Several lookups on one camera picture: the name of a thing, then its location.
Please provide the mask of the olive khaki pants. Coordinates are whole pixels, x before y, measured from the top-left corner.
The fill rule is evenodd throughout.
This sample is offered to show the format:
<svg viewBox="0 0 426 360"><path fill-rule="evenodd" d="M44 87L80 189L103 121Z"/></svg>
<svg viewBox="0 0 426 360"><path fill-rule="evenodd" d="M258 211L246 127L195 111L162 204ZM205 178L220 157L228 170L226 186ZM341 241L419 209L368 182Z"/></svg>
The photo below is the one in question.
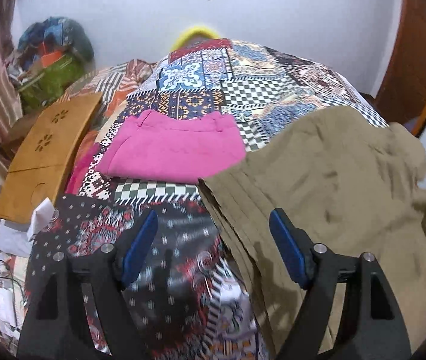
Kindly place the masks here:
<svg viewBox="0 0 426 360"><path fill-rule="evenodd" d="M251 296L268 350L279 352L303 292L268 219L281 208L314 242L378 258L413 348L426 338L426 152L400 124L375 127L349 106L314 111L264 148L203 180L200 194Z"/></svg>

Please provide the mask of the white paper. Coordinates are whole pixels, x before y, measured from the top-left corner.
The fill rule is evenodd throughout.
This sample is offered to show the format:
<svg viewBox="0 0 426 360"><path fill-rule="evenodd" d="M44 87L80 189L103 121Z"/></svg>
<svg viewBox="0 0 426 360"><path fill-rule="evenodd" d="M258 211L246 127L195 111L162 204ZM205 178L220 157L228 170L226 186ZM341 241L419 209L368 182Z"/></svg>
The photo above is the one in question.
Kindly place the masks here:
<svg viewBox="0 0 426 360"><path fill-rule="evenodd" d="M37 233L47 227L50 220L53 218L55 208L51 200L45 198L32 212L31 221L27 230L27 239L32 241Z"/></svg>

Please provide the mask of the patchwork patterned bedsheet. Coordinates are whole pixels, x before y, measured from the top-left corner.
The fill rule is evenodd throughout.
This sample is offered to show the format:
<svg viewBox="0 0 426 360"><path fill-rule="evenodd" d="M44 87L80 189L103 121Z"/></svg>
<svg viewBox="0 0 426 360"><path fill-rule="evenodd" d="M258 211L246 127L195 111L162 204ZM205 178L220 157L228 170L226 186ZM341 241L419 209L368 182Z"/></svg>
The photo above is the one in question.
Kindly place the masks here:
<svg viewBox="0 0 426 360"><path fill-rule="evenodd" d="M56 253L92 254L115 242L142 211L159 228L141 273L124 292L155 359L267 359L249 295L231 272L218 228L193 184L114 178L96 170L128 118L185 122L227 115L247 151L264 147L312 111L349 106L371 125L384 119L340 74L308 59L246 41L215 39L170 53L156 65L133 60L99 73L84 91L107 109L95 143L80 155L52 222L40 232L26 270L32 295Z"/></svg>

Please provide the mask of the wooden laptop tray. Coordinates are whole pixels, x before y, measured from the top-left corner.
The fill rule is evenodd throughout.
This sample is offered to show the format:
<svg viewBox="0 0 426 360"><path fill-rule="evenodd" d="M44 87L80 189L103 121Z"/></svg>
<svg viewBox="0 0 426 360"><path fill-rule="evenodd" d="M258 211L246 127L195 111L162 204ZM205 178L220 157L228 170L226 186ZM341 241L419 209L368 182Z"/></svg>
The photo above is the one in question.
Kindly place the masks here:
<svg viewBox="0 0 426 360"><path fill-rule="evenodd" d="M8 169L0 193L0 219L27 224L46 198L56 202L101 97L79 95L42 111Z"/></svg>

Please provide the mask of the folded pink pants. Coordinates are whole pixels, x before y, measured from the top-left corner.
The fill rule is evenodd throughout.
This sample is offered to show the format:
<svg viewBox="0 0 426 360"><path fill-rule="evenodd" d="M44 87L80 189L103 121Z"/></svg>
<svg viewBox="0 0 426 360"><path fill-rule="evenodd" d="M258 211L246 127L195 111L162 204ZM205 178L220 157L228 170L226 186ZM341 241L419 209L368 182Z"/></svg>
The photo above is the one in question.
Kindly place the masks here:
<svg viewBox="0 0 426 360"><path fill-rule="evenodd" d="M172 119L157 111L128 117L96 171L108 177L195 185L238 164L245 144L232 115Z"/></svg>

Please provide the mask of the brown wooden door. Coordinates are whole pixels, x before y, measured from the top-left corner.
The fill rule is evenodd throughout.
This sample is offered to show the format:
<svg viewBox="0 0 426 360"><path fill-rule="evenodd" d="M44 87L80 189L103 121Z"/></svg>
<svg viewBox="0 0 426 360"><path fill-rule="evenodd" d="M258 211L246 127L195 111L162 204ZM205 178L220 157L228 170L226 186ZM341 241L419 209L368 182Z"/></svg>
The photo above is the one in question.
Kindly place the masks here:
<svg viewBox="0 0 426 360"><path fill-rule="evenodd" d="M426 0L402 0L398 32L375 107L418 137L426 127Z"/></svg>

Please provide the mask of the pile of clothes bags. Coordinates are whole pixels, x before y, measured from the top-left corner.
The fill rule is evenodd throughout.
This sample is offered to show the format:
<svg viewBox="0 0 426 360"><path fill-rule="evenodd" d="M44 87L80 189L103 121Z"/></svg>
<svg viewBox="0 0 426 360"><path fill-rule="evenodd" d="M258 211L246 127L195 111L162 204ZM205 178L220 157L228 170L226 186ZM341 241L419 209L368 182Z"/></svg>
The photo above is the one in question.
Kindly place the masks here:
<svg viewBox="0 0 426 360"><path fill-rule="evenodd" d="M93 60L93 45L77 21L51 16L30 25L6 60L22 112L56 101Z"/></svg>

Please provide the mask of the yellow fuzzy pillow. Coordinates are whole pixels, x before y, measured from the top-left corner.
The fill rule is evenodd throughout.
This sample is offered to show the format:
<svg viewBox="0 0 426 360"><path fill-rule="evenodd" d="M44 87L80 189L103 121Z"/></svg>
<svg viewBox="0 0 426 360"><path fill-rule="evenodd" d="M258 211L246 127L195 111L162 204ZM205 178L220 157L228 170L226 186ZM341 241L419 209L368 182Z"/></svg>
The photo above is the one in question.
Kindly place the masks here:
<svg viewBox="0 0 426 360"><path fill-rule="evenodd" d="M184 30L181 35L174 41L173 46L170 49L170 52L176 51L182 47L185 47L189 44L190 41L201 38L201 39L218 39L220 35L217 31L208 28L203 25L194 25L190 28Z"/></svg>

